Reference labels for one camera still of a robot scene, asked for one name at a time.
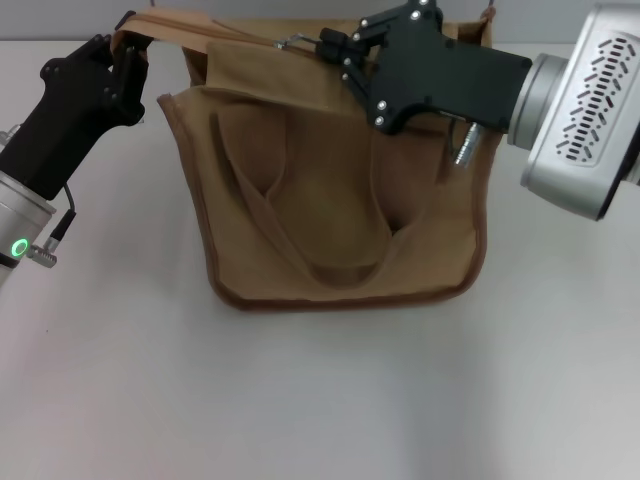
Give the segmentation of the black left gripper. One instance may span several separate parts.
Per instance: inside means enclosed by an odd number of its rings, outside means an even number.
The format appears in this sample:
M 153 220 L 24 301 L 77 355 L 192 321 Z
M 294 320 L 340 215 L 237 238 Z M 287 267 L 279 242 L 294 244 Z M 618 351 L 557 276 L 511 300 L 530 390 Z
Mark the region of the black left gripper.
M 52 200 L 102 135 L 139 122 L 146 52 L 133 45 L 112 50 L 112 37 L 135 14 L 127 11 L 112 33 L 43 66 L 44 94 L 2 150 L 2 173 Z

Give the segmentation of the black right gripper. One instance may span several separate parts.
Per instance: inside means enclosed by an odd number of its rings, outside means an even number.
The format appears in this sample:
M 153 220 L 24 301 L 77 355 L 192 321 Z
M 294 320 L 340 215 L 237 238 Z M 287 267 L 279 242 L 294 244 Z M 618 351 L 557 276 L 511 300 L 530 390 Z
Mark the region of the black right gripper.
M 431 112 L 507 132 L 532 60 L 442 33 L 434 1 L 406 1 L 362 17 L 355 30 L 323 28 L 318 56 L 341 78 L 368 121 L 389 135 Z M 379 46 L 369 79 L 366 58 Z

